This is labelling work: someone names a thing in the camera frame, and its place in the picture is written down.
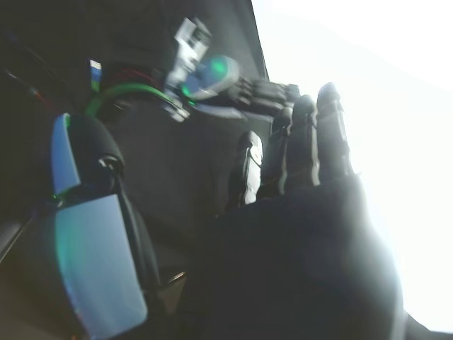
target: green wire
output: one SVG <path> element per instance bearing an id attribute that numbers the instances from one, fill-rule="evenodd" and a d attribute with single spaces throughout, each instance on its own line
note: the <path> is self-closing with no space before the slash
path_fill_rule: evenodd
<path id="1" fill-rule="evenodd" d="M 160 92 L 158 89 L 151 87 L 149 85 L 141 84 L 141 83 L 126 83 L 126 84 L 119 84 L 111 87 L 104 92 L 98 94 L 95 98 L 93 98 L 88 106 L 86 107 L 85 114 L 95 117 L 98 113 L 101 106 L 108 101 L 109 99 L 115 98 L 116 96 L 120 96 L 122 94 L 128 94 L 131 92 L 147 92 L 152 94 L 153 96 L 160 98 L 161 100 L 167 102 L 168 104 L 174 106 L 175 108 L 179 109 L 179 107 L 173 102 L 172 98 L 167 96 L 166 94 Z"/>

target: blue plastic cover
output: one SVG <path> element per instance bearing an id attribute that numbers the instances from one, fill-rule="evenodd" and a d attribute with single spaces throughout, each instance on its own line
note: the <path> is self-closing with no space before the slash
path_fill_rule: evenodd
<path id="1" fill-rule="evenodd" d="M 116 195 L 58 211 L 55 235 L 67 295 L 92 339 L 109 339 L 146 319 Z"/>
<path id="2" fill-rule="evenodd" d="M 70 119 L 67 113 L 59 116 L 52 133 L 52 178 L 57 195 L 81 184 L 67 130 Z"/>

